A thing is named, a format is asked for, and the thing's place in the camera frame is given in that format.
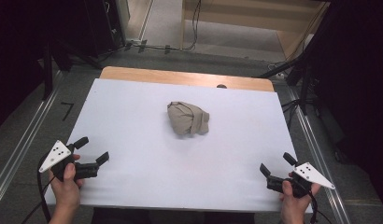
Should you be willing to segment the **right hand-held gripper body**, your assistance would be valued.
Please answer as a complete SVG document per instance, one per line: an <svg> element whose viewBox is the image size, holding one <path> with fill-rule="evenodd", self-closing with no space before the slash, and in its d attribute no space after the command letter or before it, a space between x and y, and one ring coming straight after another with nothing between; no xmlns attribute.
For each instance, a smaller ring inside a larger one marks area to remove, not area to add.
<svg viewBox="0 0 383 224"><path fill-rule="evenodd" d="M284 178L271 175L271 172L268 169L265 169L265 177L267 182L266 187L268 189L280 193L283 192L282 183ZM335 185L309 162L296 166L291 173L291 177L287 178L287 181L291 183L292 193L295 198L306 196L311 190L311 185L313 183L328 189L335 189Z"/></svg>

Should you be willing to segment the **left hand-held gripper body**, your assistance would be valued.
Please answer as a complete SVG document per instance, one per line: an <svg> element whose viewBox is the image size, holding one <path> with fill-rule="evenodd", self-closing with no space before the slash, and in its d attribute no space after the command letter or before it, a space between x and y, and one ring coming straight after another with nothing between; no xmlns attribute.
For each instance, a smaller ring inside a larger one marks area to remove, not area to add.
<svg viewBox="0 0 383 224"><path fill-rule="evenodd" d="M56 178L63 181L65 166L73 162L76 166L74 180L97 177L100 166L96 162L85 164L75 162L75 149L74 143L66 146L62 141L57 140L38 168L38 172L44 173L51 170Z"/></svg>

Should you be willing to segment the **beige pants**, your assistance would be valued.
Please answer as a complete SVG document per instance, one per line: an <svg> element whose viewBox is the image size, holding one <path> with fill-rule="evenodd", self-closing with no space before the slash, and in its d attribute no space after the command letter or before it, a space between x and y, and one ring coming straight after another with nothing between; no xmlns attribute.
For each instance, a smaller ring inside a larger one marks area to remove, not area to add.
<svg viewBox="0 0 383 224"><path fill-rule="evenodd" d="M167 114L176 134L205 134L209 132L210 115L196 105L171 102L167 106Z"/></svg>

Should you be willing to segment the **person's right hand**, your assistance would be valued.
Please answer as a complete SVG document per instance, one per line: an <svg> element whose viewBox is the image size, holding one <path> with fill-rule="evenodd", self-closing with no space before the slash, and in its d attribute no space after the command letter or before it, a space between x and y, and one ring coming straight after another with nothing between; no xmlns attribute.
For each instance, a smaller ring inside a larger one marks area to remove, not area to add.
<svg viewBox="0 0 383 224"><path fill-rule="evenodd" d="M283 193L279 196L282 201L281 216L305 216L306 208L311 203L311 197L306 195L303 198L294 198L291 182L284 180L282 182Z"/></svg>

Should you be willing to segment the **person's left hand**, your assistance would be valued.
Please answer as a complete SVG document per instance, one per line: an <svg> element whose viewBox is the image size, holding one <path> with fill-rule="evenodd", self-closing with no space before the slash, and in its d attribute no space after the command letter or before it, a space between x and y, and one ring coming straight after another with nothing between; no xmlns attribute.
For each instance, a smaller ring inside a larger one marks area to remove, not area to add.
<svg viewBox="0 0 383 224"><path fill-rule="evenodd" d="M76 211L80 204L79 188L83 180L74 180L76 166L73 162L68 163L64 168L64 180L56 178L52 171L49 171L50 185L56 199L56 210Z"/></svg>

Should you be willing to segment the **white table mat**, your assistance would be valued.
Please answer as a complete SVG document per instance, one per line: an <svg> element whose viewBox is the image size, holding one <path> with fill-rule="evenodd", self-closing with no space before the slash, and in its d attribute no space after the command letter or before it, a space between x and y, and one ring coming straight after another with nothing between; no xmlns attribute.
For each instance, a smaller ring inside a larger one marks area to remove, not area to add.
<svg viewBox="0 0 383 224"><path fill-rule="evenodd" d="M208 112L208 133L175 134L167 114L175 101ZM109 155L81 189L91 206L277 211L278 195L259 168L284 177L291 166L283 155L295 152L274 92L101 78L69 140L83 136L82 162Z"/></svg>

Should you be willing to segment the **black tripod stand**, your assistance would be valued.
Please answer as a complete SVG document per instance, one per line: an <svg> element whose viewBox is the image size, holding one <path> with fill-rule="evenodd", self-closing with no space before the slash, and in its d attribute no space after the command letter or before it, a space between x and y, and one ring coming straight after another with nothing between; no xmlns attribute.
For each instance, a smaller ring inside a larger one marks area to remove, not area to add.
<svg viewBox="0 0 383 224"><path fill-rule="evenodd" d="M306 115L306 104L307 104L307 92L308 86L311 79L311 56L312 48L307 47L299 56L290 60L289 62L284 62L279 67L276 67L262 75L256 76L256 78L269 78L274 75L283 72L287 69L291 69L290 74L286 78L286 82L289 86L295 86L299 80L302 80L301 93L298 99L291 101L292 104L298 106L304 115Z"/></svg>

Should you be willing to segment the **black metal stand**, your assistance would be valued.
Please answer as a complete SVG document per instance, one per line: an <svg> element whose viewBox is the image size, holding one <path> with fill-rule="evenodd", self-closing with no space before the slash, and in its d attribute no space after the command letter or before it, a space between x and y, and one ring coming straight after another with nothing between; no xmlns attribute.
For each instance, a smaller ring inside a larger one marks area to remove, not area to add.
<svg viewBox="0 0 383 224"><path fill-rule="evenodd" d="M44 70L44 94L43 100L47 100L53 90L52 77L52 55L50 49L50 41L47 40L43 51L43 70Z"/></svg>

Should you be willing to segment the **black cabinet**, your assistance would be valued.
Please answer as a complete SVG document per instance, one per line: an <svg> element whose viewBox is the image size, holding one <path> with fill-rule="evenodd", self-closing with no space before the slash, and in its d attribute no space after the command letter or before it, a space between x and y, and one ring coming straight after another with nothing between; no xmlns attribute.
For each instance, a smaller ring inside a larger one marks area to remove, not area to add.
<svg viewBox="0 0 383 224"><path fill-rule="evenodd" d="M93 56L124 46L118 0L84 0L92 30Z"/></svg>

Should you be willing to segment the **light wooden furniture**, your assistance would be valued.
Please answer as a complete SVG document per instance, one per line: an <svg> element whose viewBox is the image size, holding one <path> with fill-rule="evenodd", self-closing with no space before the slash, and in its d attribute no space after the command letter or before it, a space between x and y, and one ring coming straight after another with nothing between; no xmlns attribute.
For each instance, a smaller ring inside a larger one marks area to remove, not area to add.
<svg viewBox="0 0 383 224"><path fill-rule="evenodd" d="M181 0L181 37L195 9L199 21L275 30L286 60L314 34L330 2L325 0Z"/></svg>

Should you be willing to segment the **metal floor rail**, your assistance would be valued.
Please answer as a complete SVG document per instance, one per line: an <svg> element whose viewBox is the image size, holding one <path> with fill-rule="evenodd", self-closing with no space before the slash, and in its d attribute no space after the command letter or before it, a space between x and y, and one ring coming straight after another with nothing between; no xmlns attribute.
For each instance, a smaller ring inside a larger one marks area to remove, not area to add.
<svg viewBox="0 0 383 224"><path fill-rule="evenodd" d="M305 134L306 142L317 169L333 183L334 180L332 174L328 168L327 162L324 160L321 147L319 146L319 142L313 132L309 116L304 113L301 108L297 109L296 114L301 128ZM336 223L351 224L350 218L348 217L348 212L343 203L343 200L341 199L338 189L325 189L324 191L327 196L329 205L332 208Z"/></svg>
<svg viewBox="0 0 383 224"><path fill-rule="evenodd" d="M38 86L0 127L0 203L33 144L43 121L67 77L58 70L53 75L53 91L42 99L43 86Z"/></svg>

